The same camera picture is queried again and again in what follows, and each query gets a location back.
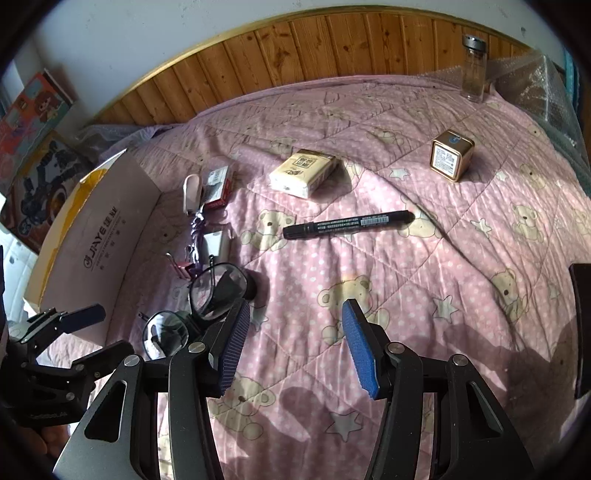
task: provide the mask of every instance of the teddy bear print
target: teddy bear print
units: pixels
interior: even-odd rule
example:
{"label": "teddy bear print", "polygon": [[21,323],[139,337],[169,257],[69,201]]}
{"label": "teddy bear print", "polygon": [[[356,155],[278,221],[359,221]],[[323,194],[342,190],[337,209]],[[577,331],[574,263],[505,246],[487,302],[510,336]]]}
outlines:
{"label": "teddy bear print", "polygon": [[347,174],[351,180],[360,178],[361,174],[363,173],[363,167],[352,160],[343,160],[343,166],[345,167],[345,170],[347,171]]}
{"label": "teddy bear print", "polygon": [[210,416],[247,440],[262,436],[263,427],[255,422],[253,416],[261,407],[274,403],[275,394],[271,390],[265,390],[259,382],[238,372],[222,398],[207,399]]}
{"label": "teddy bear print", "polygon": [[380,142],[386,145],[398,145],[399,147],[404,143],[404,136],[400,132],[392,132],[390,130],[374,130],[374,132],[367,132],[365,134],[370,140],[377,138]]}
{"label": "teddy bear print", "polygon": [[[414,220],[405,228],[398,230],[400,235],[405,238],[408,236],[417,236],[420,238],[435,236],[436,238],[441,238],[441,232],[425,212],[407,197],[402,196],[401,200],[406,205],[406,209],[414,214]],[[437,216],[434,213],[431,216],[437,220]]]}
{"label": "teddy bear print", "polygon": [[591,221],[587,212],[582,210],[573,210],[574,224],[581,235],[591,233]]}
{"label": "teddy bear print", "polygon": [[491,278],[491,282],[501,294],[505,315],[512,323],[515,323],[529,310],[527,297],[519,297],[515,272],[506,268],[505,271],[495,274]]}
{"label": "teddy bear print", "polygon": [[275,155],[291,155],[293,144],[297,139],[291,137],[279,137],[271,142],[271,152]]}
{"label": "teddy bear print", "polygon": [[544,177],[540,175],[540,172],[538,172],[536,168],[532,167],[528,163],[521,164],[519,171],[535,190],[541,190],[546,186]]}
{"label": "teddy bear print", "polygon": [[344,337],[342,310],[343,303],[348,299],[355,299],[365,314],[369,323],[380,325],[384,330],[390,323],[390,314],[385,309],[378,309],[370,314],[372,308],[371,282],[365,275],[360,275],[354,280],[345,280],[318,294],[318,304],[328,308],[335,325],[329,325],[322,330],[322,339],[328,345],[339,343]]}
{"label": "teddy bear print", "polygon": [[345,109],[339,108],[339,107],[331,108],[329,110],[324,111],[324,115],[328,119],[340,118],[341,120],[345,120],[345,121],[348,121],[348,122],[351,120],[349,118],[349,115],[345,111]]}
{"label": "teddy bear print", "polygon": [[517,235],[533,242],[544,242],[542,232],[535,225],[535,221],[538,219],[538,212],[525,205],[513,205],[513,214],[517,222],[511,226]]}
{"label": "teddy bear print", "polygon": [[287,245],[287,240],[280,236],[283,227],[293,225],[296,218],[277,210],[263,210],[259,215],[256,231],[242,232],[242,245],[252,245],[261,251],[275,252]]}

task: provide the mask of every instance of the metal screw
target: metal screw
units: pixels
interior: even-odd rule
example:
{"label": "metal screw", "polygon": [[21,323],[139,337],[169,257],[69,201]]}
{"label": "metal screw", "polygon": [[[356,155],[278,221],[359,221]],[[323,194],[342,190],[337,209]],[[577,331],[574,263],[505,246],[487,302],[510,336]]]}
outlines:
{"label": "metal screw", "polygon": [[400,342],[390,342],[388,344],[388,352],[400,355],[404,352],[404,345]]}
{"label": "metal screw", "polygon": [[123,360],[123,364],[126,367],[135,367],[139,363],[139,357],[137,355],[126,356]]}
{"label": "metal screw", "polygon": [[459,367],[465,367],[468,364],[468,358],[466,355],[462,355],[461,353],[456,353],[452,357],[452,360]]}
{"label": "metal screw", "polygon": [[203,342],[193,342],[189,345],[189,352],[191,353],[201,353],[205,350],[205,343]]}

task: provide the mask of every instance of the wooden panel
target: wooden panel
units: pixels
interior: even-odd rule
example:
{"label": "wooden panel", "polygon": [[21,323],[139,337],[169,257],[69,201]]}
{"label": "wooden panel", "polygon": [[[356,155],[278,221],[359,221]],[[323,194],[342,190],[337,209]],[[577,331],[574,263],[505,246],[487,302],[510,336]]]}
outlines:
{"label": "wooden panel", "polygon": [[223,43],[216,43],[200,51],[197,53],[197,58],[220,102],[231,100],[244,93]]}
{"label": "wooden panel", "polygon": [[446,69],[464,63],[462,27],[445,20],[433,20],[435,68]]}
{"label": "wooden panel", "polygon": [[173,65],[173,70],[195,112],[217,105],[216,96],[195,55]]}
{"label": "wooden panel", "polygon": [[117,121],[117,119],[115,118],[115,111],[113,110],[113,107],[108,108],[107,110],[102,112],[102,114],[99,117],[99,122],[101,124],[107,124],[107,125],[119,123]]}
{"label": "wooden panel", "polygon": [[224,45],[245,93],[273,86],[254,32],[230,38]]}
{"label": "wooden panel", "polygon": [[335,14],[327,18],[339,75],[373,73],[363,15]]}
{"label": "wooden panel", "polygon": [[402,15],[404,57],[409,75],[431,72],[435,69],[433,26],[429,17]]}
{"label": "wooden panel", "polygon": [[139,96],[142,98],[144,105],[150,112],[150,116],[154,119],[156,124],[173,124],[175,122],[174,115],[166,105],[166,101],[162,97],[162,93],[156,87],[154,79],[150,79],[138,86]]}
{"label": "wooden panel", "polygon": [[154,83],[177,122],[188,122],[195,116],[195,111],[173,69],[166,69],[157,74]]}
{"label": "wooden panel", "polygon": [[374,73],[376,75],[406,73],[400,17],[392,14],[365,15]]}
{"label": "wooden panel", "polygon": [[148,112],[144,101],[139,96],[138,89],[132,90],[125,95],[121,99],[121,103],[125,105],[125,108],[127,108],[127,111],[136,124],[143,126],[154,125],[154,119],[150,115],[150,112]]}
{"label": "wooden panel", "polygon": [[338,76],[325,17],[301,18],[294,20],[291,26],[304,78],[315,80]]}
{"label": "wooden panel", "polygon": [[121,103],[121,101],[117,102],[111,107],[113,113],[115,114],[115,118],[119,125],[133,125],[134,119],[125,108],[125,105]]}
{"label": "wooden panel", "polygon": [[511,44],[511,56],[512,57],[521,57],[525,53],[528,52],[528,49],[522,48],[518,45]]}
{"label": "wooden panel", "polygon": [[491,60],[511,57],[511,44],[496,35],[489,35],[488,57]]}
{"label": "wooden panel", "polygon": [[460,19],[388,7],[354,8],[335,7],[323,15],[310,11],[208,46],[159,71],[101,112],[99,120],[184,122],[243,93],[304,79],[422,74],[453,67],[463,62],[464,33],[486,40],[490,59],[529,51],[517,40]]}
{"label": "wooden panel", "polygon": [[256,37],[273,85],[287,85],[304,80],[289,23],[281,22],[260,28],[256,31]]}

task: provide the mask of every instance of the polka dot fabric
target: polka dot fabric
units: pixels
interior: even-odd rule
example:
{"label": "polka dot fabric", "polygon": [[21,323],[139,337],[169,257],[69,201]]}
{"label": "polka dot fabric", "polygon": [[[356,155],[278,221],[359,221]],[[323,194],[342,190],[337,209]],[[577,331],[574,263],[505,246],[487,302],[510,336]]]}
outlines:
{"label": "polka dot fabric", "polygon": [[[448,128],[476,142],[459,183],[428,166],[431,140]],[[298,148],[340,159],[310,200],[268,185]],[[318,80],[219,105],[132,155],[168,193],[139,241],[110,340],[137,342],[138,310],[182,304],[186,290],[150,232],[170,225],[163,248],[183,256],[184,176],[224,163],[235,171],[230,203],[212,218],[230,224],[230,260],[253,272],[259,292],[238,375],[209,404],[226,478],[364,478],[383,402],[355,373],[340,319],[350,297],[420,355],[468,355],[535,463],[559,440],[575,407],[567,269],[591,261],[591,204],[543,131],[500,96],[476,105],[413,77]],[[400,230],[281,234],[293,222],[399,209],[415,214]],[[428,472],[432,404],[426,397],[418,478]]]}

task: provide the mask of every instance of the gold tin box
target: gold tin box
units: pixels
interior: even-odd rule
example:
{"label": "gold tin box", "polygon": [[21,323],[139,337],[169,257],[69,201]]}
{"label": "gold tin box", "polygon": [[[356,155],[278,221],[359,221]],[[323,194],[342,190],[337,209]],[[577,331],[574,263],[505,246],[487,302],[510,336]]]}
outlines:
{"label": "gold tin box", "polygon": [[474,140],[453,130],[445,130],[431,147],[431,169],[451,181],[458,181],[470,166]]}

